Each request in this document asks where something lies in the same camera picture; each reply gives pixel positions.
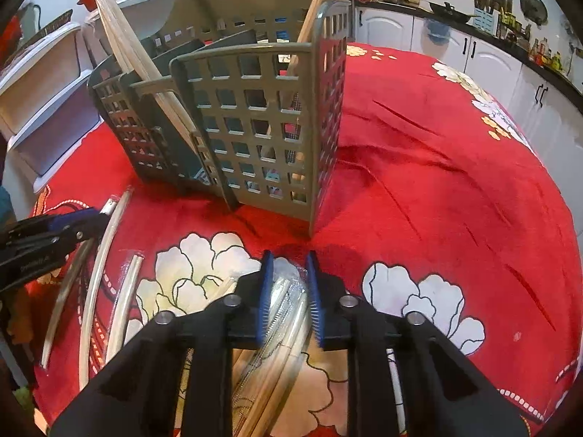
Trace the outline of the grey plastic utensil caddy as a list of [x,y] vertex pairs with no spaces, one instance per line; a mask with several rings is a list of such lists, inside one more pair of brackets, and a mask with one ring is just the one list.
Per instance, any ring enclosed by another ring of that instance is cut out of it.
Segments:
[[[113,50],[88,91],[143,178],[314,224],[335,164],[350,5],[312,0],[175,0],[139,40],[161,73],[143,82]],[[191,150],[154,95],[173,92],[196,127]]]

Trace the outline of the white kitchen cabinets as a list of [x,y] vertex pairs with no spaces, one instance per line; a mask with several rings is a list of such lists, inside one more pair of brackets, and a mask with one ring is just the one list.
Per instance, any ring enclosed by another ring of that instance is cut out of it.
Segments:
[[516,50],[422,11],[358,3],[356,41],[422,53],[465,74],[504,107],[537,152],[582,235],[582,97]]

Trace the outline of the chopstick pair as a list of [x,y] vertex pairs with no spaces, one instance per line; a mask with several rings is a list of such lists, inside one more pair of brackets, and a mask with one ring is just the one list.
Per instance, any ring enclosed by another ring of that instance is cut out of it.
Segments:
[[300,279],[275,280],[263,346],[237,350],[232,367],[232,434],[263,436],[290,385],[310,331],[307,293]]

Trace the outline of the black wok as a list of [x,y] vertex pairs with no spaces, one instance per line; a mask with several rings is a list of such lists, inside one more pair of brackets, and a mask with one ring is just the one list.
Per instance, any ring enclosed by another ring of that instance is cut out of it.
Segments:
[[453,5],[446,2],[444,5],[430,3],[431,11],[440,18],[459,24],[468,24],[475,14],[465,14],[459,12]]

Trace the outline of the chopstick in caddy left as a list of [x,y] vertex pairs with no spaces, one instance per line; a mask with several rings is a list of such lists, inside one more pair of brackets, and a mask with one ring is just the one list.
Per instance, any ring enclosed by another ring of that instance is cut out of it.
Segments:
[[[111,49],[122,71],[125,73],[136,71],[143,82],[160,79],[161,73],[140,43],[116,0],[95,1]],[[182,139],[197,153],[197,147],[193,142],[196,127],[177,96],[173,92],[156,93],[154,99]]]

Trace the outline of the white plastic drawer unit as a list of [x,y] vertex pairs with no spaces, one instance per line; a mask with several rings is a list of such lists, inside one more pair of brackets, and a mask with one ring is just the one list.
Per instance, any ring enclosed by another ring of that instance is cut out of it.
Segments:
[[102,122],[87,89],[92,71],[81,25],[70,22],[1,73],[1,132],[35,192]]

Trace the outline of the red floral tablecloth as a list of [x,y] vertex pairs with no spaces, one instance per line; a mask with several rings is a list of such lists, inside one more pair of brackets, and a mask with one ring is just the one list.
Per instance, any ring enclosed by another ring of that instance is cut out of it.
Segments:
[[572,387],[582,341],[582,213],[541,149],[468,76],[426,55],[348,49],[336,165],[314,232],[213,195],[139,181],[106,126],[39,195],[36,213],[132,197],[97,299],[89,363],[105,362],[125,269],[143,257],[129,334],[157,312],[190,313],[265,249],[297,269],[315,251],[353,294],[423,313],[536,435]]

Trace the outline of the hanging pot lid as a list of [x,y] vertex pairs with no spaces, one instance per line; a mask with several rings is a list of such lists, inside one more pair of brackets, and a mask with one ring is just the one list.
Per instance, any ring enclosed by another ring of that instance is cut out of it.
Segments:
[[520,6],[524,16],[537,26],[547,23],[547,7],[544,5],[543,0],[520,0]]

